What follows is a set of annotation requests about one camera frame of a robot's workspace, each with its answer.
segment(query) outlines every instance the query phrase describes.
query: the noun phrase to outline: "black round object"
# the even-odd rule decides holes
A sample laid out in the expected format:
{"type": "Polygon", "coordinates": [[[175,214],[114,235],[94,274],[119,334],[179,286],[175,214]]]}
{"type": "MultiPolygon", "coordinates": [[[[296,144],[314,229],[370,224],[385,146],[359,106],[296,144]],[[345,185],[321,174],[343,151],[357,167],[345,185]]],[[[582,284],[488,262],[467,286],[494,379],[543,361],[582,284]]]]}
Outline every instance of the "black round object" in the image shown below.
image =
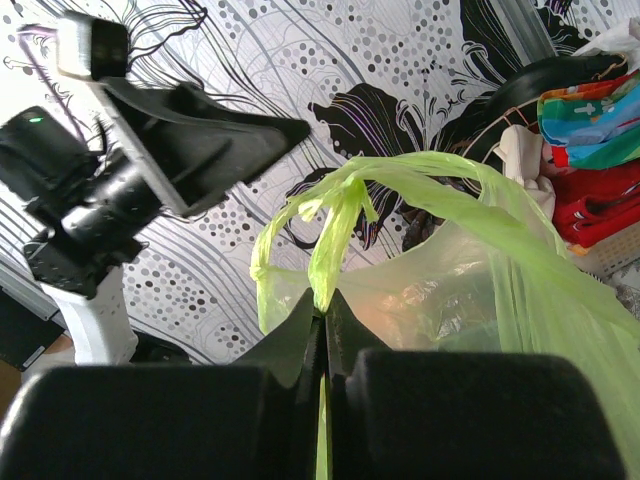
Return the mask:
{"type": "Polygon", "coordinates": [[[160,200],[138,169],[120,150],[89,188],[84,204],[62,219],[62,227],[83,248],[99,252],[117,250],[157,215],[160,200]]]}
{"type": "Polygon", "coordinates": [[[611,80],[627,71],[626,58],[620,54],[545,58],[518,71],[491,96],[485,109],[486,119],[493,122],[510,108],[549,90],[611,80]]]}

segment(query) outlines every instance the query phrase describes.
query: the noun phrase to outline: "patterned wallpaper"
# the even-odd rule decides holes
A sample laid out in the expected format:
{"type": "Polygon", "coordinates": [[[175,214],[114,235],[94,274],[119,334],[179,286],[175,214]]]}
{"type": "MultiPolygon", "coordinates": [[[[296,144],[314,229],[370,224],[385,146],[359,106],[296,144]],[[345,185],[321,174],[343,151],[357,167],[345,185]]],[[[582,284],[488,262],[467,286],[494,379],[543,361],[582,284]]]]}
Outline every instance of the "patterned wallpaper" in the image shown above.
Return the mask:
{"type": "MultiPolygon", "coordinates": [[[[571,53],[636,2],[537,2],[556,47],[571,53]]],[[[448,149],[472,137],[486,98],[517,71],[487,1],[476,0],[11,0],[2,2],[0,82],[6,121],[34,104],[68,125],[16,44],[24,23],[53,25],[71,9],[125,24],[132,37],[130,78],[139,86],[198,83],[230,108],[307,120],[310,140],[251,186],[197,221],[159,218],[140,234],[149,243],[126,266],[125,297],[135,328],[170,338],[196,362],[225,363],[253,345],[257,326],[251,249],[288,195],[303,191],[353,155],[448,149]]],[[[54,71],[51,39],[31,39],[85,136],[95,116],[74,81],[54,71]]],[[[402,199],[370,184],[380,220],[353,232],[346,269],[401,251],[402,199]]],[[[0,254],[24,263],[20,246],[39,226],[0,186],[0,254]]],[[[277,240],[275,263],[303,269],[322,225],[294,222],[277,240]]]]}

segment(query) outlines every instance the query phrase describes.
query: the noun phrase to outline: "colorful fabric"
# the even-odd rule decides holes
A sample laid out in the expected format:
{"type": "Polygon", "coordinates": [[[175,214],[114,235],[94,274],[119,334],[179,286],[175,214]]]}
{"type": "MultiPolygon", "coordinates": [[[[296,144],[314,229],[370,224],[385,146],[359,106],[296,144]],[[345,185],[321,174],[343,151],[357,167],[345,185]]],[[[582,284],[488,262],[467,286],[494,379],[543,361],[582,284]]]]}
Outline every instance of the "colorful fabric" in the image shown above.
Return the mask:
{"type": "Polygon", "coordinates": [[[640,122],[640,74],[600,99],[551,98],[539,119],[545,139],[554,146],[604,143],[640,122]]]}
{"type": "Polygon", "coordinates": [[[589,248],[640,221],[640,161],[552,178],[553,224],[566,241],[589,248]]]}
{"type": "Polygon", "coordinates": [[[625,84],[628,80],[634,78],[639,72],[633,72],[628,75],[616,78],[615,80],[607,80],[604,82],[585,83],[568,88],[559,88],[549,90],[543,93],[538,99],[538,123],[542,123],[542,113],[544,104],[551,99],[562,99],[565,101],[577,100],[601,100],[612,95],[618,88],[625,84]]]}
{"type": "Polygon", "coordinates": [[[640,126],[605,143],[567,147],[569,165],[575,168],[602,170],[640,157],[640,126]]]}

